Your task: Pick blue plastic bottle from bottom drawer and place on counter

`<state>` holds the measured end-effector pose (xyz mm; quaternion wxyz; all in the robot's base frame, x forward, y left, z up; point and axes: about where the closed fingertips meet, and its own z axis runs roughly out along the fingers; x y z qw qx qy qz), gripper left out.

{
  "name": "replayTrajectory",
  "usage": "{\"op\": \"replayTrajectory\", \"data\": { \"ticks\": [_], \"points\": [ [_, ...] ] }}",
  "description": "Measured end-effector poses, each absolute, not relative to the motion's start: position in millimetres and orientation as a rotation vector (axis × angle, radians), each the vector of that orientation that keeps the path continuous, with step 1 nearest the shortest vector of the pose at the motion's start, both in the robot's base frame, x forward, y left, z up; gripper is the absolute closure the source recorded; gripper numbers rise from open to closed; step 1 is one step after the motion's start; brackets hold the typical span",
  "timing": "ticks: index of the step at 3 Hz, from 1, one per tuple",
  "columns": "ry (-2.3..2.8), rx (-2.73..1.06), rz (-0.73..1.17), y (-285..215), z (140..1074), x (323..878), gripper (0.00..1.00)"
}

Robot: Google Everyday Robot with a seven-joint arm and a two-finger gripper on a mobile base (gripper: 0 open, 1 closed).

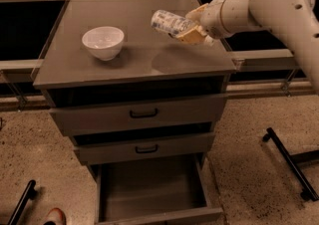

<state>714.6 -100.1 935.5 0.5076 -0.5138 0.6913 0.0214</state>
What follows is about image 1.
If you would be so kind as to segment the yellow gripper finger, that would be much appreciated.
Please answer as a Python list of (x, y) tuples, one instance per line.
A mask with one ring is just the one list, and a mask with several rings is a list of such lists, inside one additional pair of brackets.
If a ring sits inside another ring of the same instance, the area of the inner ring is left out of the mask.
[(189, 11), (186, 15), (185, 18), (189, 19), (195, 23), (199, 23), (200, 22), (200, 18), (201, 15), (203, 13), (203, 11), (205, 10), (205, 8), (207, 7), (207, 3)]
[(206, 32), (203, 31), (200, 26), (196, 25), (173, 37), (184, 44), (197, 45), (203, 43), (206, 36)]

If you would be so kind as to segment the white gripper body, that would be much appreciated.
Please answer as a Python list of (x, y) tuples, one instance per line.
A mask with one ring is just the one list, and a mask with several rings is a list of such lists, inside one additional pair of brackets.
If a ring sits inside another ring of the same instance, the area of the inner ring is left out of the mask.
[(200, 25), (213, 39), (228, 38), (231, 33), (222, 22), (222, 7), (226, 0), (212, 0), (201, 13)]

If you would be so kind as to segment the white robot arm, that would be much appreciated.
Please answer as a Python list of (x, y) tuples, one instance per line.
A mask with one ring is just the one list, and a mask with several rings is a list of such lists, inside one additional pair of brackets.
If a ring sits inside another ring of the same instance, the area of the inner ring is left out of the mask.
[(319, 92), (319, 22), (315, 0), (212, 0), (186, 14), (194, 25), (175, 37), (200, 44), (236, 33), (266, 30), (294, 56), (315, 92)]

